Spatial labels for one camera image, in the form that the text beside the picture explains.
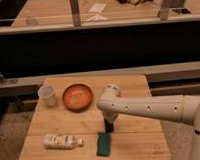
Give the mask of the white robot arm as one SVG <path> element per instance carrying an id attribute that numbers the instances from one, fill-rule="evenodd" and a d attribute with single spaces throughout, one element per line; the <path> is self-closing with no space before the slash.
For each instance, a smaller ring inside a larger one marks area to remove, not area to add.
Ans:
<path id="1" fill-rule="evenodd" d="M 200 96 L 169 95 L 121 97 L 115 84 L 108 84 L 97 100 L 104 118 L 113 123 L 119 114 L 180 122 L 193 127 L 189 160 L 200 160 Z"/>

